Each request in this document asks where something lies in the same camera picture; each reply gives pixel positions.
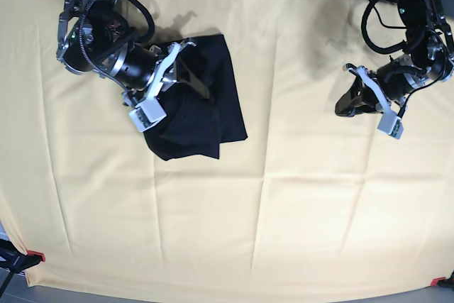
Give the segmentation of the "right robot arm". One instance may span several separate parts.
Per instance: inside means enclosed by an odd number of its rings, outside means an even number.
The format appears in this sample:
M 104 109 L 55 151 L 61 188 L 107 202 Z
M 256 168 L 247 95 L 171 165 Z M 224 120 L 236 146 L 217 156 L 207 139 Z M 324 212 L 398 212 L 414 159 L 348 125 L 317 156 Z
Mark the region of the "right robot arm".
M 127 0 L 148 25 L 144 34 L 115 9 L 118 0 L 65 0 L 59 16 L 57 60 L 70 72 L 95 72 L 122 88 L 123 103 L 135 107 L 147 95 L 158 97 L 175 84 L 186 84 L 201 98 L 209 88 L 193 73 L 183 56 L 196 47 L 191 38 L 150 44 L 154 20 L 138 0 Z

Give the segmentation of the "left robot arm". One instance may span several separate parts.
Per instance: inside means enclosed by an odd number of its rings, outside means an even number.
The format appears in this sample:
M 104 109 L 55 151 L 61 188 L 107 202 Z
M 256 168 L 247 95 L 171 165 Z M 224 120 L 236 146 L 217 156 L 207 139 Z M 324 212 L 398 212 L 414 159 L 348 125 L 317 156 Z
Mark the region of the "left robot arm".
M 337 101 L 335 113 L 340 117 L 384 113 L 387 104 L 398 104 L 398 117 L 406 111 L 412 94 L 444 82 L 453 73 L 453 32 L 445 19 L 441 0 L 397 0 L 399 16 L 404 24 L 405 40 L 383 48 L 372 42 L 367 23 L 379 0 L 370 0 L 361 20 L 361 33 L 366 45 L 375 53 L 402 56 L 377 71 L 366 75 L 378 86 L 373 91 L 360 71 L 352 64 L 346 69 L 355 75 L 350 89 Z

